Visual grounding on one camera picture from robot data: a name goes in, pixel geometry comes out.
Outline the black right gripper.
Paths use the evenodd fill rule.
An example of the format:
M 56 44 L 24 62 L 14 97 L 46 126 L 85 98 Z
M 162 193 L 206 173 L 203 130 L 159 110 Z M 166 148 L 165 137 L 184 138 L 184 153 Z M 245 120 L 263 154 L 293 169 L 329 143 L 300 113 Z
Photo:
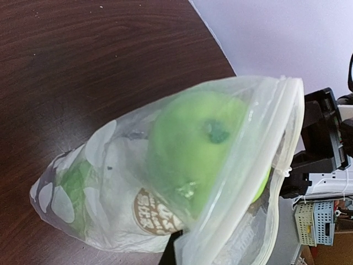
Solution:
M 301 139 L 304 149 L 296 153 L 291 172 L 280 196 L 285 199 L 305 195 L 312 182 L 310 173 L 332 173 L 349 168 L 349 123 L 343 122 L 331 88 L 305 95 Z

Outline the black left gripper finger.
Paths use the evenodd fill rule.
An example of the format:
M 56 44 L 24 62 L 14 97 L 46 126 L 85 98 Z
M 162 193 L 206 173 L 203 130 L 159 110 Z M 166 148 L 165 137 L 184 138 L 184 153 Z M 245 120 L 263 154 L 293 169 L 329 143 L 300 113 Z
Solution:
M 165 250 L 159 261 L 159 265 L 176 265 L 174 242 L 183 235 L 183 230 L 171 234 Z

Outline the clear dotted zip top bag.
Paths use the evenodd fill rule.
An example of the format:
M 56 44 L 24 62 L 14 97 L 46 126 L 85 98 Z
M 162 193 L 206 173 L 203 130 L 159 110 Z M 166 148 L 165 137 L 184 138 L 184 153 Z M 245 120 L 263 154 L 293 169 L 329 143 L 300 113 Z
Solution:
M 114 119 L 30 189 L 43 221 L 103 251 L 266 264 L 304 118 L 300 78 L 208 81 Z

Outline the green toy apple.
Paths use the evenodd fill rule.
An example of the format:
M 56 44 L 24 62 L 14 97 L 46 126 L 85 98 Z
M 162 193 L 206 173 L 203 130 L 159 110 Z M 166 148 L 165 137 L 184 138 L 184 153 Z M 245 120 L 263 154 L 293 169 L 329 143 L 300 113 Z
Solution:
M 183 223 L 200 216 L 248 109 L 226 93 L 184 91 L 152 123 L 141 179 Z

